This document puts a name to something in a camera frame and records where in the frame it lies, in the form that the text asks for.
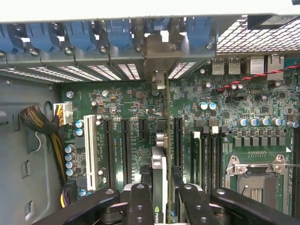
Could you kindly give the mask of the black power connector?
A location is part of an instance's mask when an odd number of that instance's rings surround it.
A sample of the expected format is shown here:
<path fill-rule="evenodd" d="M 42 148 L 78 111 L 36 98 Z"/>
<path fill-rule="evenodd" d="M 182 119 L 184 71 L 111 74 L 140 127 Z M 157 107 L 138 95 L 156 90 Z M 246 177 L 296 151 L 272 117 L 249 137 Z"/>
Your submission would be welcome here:
<path fill-rule="evenodd" d="M 61 188 L 60 203 L 63 208 L 76 202 L 77 196 L 77 181 L 68 180 L 66 184 Z"/>

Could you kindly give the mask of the blue card retention clip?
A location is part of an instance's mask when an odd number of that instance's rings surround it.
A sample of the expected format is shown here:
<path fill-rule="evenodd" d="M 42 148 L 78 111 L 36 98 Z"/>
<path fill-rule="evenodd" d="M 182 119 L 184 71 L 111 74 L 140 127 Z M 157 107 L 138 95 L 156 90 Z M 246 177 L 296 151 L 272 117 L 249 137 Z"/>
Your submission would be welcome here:
<path fill-rule="evenodd" d="M 64 22 L 70 43 L 84 52 L 97 48 L 94 29 L 91 21 Z"/>
<path fill-rule="evenodd" d="M 132 34 L 129 19 L 106 20 L 109 43 L 119 50 L 132 47 Z"/>
<path fill-rule="evenodd" d="M 211 16 L 187 17 L 186 33 L 189 45 L 198 48 L 209 42 Z"/>
<path fill-rule="evenodd" d="M 50 22 L 31 22 L 25 24 L 27 35 L 31 44 L 46 53 L 60 51 L 60 40 L 56 29 Z"/>
<path fill-rule="evenodd" d="M 22 37 L 13 24 L 0 24 L 0 51 L 11 55 L 24 53 Z"/>
<path fill-rule="evenodd" d="M 170 18 L 151 18 L 146 20 L 146 27 L 149 33 L 168 29 Z"/>

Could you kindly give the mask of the white expansion slot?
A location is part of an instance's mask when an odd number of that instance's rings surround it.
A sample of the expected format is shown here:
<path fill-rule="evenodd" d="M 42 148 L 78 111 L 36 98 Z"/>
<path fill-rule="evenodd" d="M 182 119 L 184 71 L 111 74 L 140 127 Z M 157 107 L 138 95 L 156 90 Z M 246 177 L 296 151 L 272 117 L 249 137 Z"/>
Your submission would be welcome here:
<path fill-rule="evenodd" d="M 98 147 L 96 116 L 85 115 L 83 117 L 83 120 L 87 189 L 95 191 L 98 187 Z"/>

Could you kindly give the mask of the black open PC case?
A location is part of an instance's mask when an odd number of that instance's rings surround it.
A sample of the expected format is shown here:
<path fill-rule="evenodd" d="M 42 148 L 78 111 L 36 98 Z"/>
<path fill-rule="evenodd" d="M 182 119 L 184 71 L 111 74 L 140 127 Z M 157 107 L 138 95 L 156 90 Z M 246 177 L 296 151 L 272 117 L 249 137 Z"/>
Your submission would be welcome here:
<path fill-rule="evenodd" d="M 211 16 L 209 42 L 192 48 L 186 33 L 187 17 Z M 146 20 L 170 18 L 167 30 L 149 33 Z M 129 19 L 132 47 L 119 50 L 109 43 L 106 20 Z M 97 48 L 84 52 L 73 46 L 64 22 L 91 21 Z M 26 23 L 52 23 L 60 51 L 35 48 Z M 271 55 L 300 59 L 300 15 L 172 15 L 125 18 L 73 19 L 48 22 L 0 22 L 19 31 L 24 53 L 0 51 L 0 225 L 33 225 L 63 209 L 61 188 L 69 179 L 65 154 L 65 127 L 54 116 L 62 100 L 62 86 L 72 83 L 148 82 L 146 37 L 159 34 L 173 44 L 177 62 L 169 82 L 184 80 L 212 59 L 239 58 L 241 74 L 249 71 L 250 58 L 264 57 L 264 73 Z M 178 220 L 171 177 L 171 218 L 166 225 L 188 225 Z"/>

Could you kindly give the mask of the black RAM slot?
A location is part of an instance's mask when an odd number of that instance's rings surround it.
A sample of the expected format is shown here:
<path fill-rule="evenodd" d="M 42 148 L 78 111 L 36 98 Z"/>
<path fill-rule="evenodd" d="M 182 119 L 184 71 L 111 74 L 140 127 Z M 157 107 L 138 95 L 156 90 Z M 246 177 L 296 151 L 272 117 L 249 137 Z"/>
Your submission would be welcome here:
<path fill-rule="evenodd" d="M 300 127 L 293 131 L 292 160 L 300 165 Z M 292 173 L 292 216 L 300 220 L 300 167 L 293 167 Z"/>
<path fill-rule="evenodd" d="M 211 188 L 216 188 L 219 184 L 219 128 L 218 126 L 211 127 L 211 146 L 212 146 L 212 156 L 211 156 L 211 172 L 212 172 L 212 185 Z"/>
<path fill-rule="evenodd" d="M 210 191 L 210 130 L 203 128 L 202 135 L 202 164 L 203 164 L 203 189 L 206 193 Z"/>
<path fill-rule="evenodd" d="M 220 127 L 220 186 L 224 186 L 224 157 L 223 157 L 223 144 L 224 144 L 224 138 L 226 137 L 227 133 L 227 127 L 221 126 Z"/>

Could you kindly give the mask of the short black expansion slot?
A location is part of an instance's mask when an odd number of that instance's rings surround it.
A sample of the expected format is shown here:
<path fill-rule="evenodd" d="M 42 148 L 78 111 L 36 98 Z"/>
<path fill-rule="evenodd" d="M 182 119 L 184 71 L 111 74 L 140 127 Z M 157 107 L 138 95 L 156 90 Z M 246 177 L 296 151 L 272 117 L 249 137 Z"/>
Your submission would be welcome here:
<path fill-rule="evenodd" d="M 146 119 L 139 119 L 139 140 L 146 141 L 148 139 L 148 125 Z"/>

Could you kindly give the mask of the silver USB port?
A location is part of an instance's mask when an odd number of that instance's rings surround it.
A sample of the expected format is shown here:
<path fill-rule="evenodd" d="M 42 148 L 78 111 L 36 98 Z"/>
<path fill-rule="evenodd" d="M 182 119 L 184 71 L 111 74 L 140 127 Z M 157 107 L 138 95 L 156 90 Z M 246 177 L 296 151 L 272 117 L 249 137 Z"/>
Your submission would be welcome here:
<path fill-rule="evenodd" d="M 240 59 L 230 58 L 228 60 L 228 73 L 230 75 L 238 75 L 241 72 Z"/>
<path fill-rule="evenodd" d="M 224 75 L 225 65 L 223 59 L 212 59 L 212 74 L 213 75 Z"/>

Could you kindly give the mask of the silver video port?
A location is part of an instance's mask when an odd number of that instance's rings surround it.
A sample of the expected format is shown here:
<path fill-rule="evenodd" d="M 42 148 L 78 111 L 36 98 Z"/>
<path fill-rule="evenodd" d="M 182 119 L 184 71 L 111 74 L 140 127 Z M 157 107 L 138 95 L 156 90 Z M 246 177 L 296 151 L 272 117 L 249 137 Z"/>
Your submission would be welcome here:
<path fill-rule="evenodd" d="M 264 73 L 264 57 L 250 58 L 249 71 L 252 75 Z"/>

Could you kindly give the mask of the green motherboard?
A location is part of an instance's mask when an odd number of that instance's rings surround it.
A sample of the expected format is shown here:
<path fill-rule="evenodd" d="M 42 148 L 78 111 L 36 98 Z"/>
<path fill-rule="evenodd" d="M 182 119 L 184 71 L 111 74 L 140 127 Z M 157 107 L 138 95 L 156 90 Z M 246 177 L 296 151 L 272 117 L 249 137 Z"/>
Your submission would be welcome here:
<path fill-rule="evenodd" d="M 237 155 L 243 162 L 268 162 L 277 154 L 293 163 L 293 131 L 300 127 L 300 59 L 284 60 L 282 81 L 268 81 L 267 75 L 213 75 L 206 65 L 184 80 L 169 83 L 171 109 L 172 167 L 174 163 L 173 119 L 183 122 L 183 162 L 181 175 L 185 183 L 203 189 L 203 128 L 227 127 L 223 144 L 224 172 L 229 157 Z M 72 125 L 65 127 L 67 174 L 77 181 L 77 196 L 82 199 L 107 183 L 104 120 L 113 122 L 115 188 L 122 190 L 123 162 L 121 120 L 130 119 L 132 182 L 141 182 L 140 168 L 151 167 L 151 150 L 156 135 L 166 129 L 162 94 L 148 82 L 72 83 L 62 86 L 62 100 L 72 103 Z M 98 187 L 87 189 L 84 120 L 96 116 Z M 139 140 L 139 119 L 146 119 L 148 139 Z"/>

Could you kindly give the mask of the white power connector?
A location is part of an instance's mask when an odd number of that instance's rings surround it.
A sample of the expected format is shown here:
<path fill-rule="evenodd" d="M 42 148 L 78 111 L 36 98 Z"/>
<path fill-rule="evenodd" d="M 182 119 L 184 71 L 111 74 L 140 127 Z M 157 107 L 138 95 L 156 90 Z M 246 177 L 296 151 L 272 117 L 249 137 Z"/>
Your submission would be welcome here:
<path fill-rule="evenodd" d="M 73 106 L 72 103 L 54 104 L 54 116 L 59 118 L 59 126 L 71 125 L 73 123 Z"/>

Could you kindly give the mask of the silver ethernet port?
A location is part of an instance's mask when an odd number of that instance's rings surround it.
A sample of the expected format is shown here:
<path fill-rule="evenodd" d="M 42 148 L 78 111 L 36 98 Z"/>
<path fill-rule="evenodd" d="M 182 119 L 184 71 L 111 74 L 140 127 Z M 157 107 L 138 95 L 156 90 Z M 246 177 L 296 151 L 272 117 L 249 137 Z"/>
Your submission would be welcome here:
<path fill-rule="evenodd" d="M 284 56 L 280 55 L 271 55 L 267 60 L 267 72 L 273 74 L 267 75 L 268 81 L 282 81 L 283 72 L 278 72 L 279 70 L 284 69 Z"/>

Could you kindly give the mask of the CPU socket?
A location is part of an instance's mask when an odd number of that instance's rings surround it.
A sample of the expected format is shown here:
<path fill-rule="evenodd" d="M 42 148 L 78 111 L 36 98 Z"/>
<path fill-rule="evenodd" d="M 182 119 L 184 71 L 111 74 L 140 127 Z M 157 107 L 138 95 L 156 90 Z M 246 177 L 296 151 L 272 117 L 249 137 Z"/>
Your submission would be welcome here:
<path fill-rule="evenodd" d="M 232 155 L 225 168 L 224 186 L 289 215 L 290 176 L 283 154 L 268 162 L 243 162 Z"/>

